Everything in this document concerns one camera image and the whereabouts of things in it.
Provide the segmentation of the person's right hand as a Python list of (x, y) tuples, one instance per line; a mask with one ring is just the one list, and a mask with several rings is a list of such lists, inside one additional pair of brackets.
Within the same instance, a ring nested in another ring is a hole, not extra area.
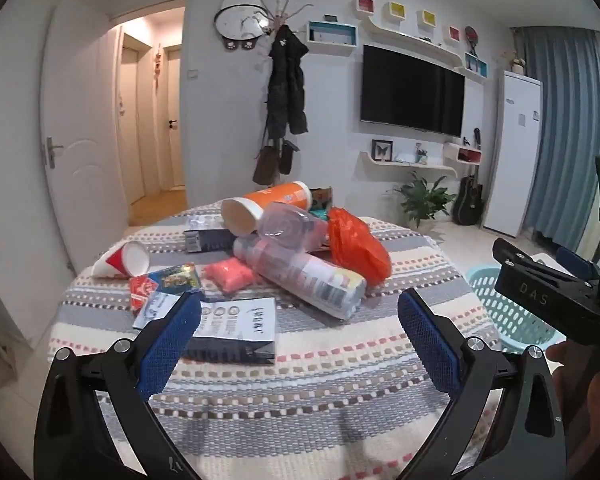
[(572, 340), (553, 344), (546, 357), (556, 363), (556, 394), (562, 406), (567, 443), (574, 448), (588, 437), (600, 442), (600, 349)]

